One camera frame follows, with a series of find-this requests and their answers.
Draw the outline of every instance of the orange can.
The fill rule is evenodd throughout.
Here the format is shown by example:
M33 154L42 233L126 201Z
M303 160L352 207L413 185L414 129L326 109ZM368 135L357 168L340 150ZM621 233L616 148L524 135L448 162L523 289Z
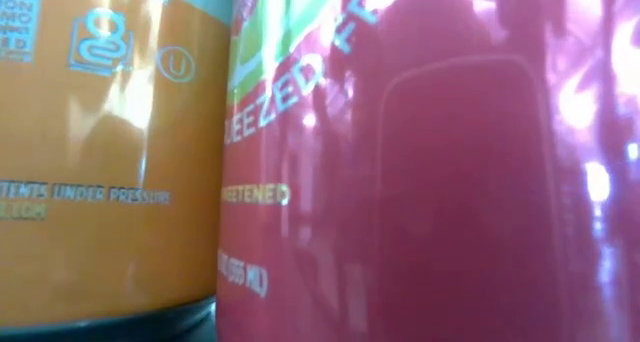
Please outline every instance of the orange can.
M0 327L215 293L231 0L0 0Z

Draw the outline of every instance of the green label stripe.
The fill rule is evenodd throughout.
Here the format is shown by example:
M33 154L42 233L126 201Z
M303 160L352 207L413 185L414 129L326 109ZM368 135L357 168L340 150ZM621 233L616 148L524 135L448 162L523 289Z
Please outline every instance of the green label stripe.
M227 101L242 100L300 43L330 0L258 0L231 39Z

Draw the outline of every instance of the dark can base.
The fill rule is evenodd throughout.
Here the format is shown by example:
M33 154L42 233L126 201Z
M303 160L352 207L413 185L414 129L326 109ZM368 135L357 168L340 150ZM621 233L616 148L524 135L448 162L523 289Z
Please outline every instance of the dark can base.
M123 318L4 328L0 342L161 342L185 333L211 316L215 299Z

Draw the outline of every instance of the beverage container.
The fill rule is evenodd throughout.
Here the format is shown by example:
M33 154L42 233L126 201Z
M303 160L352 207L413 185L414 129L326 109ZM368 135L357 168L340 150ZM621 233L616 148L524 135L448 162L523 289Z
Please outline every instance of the beverage container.
M229 2L0 0L0 335L215 293Z
M234 0L220 340L639 340L637 1Z

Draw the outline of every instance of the glossy red surface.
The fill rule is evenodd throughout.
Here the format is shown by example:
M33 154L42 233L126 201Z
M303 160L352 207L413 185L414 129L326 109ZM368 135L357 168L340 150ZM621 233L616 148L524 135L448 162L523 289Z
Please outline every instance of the glossy red surface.
M220 341L640 340L638 0L331 1L231 91Z

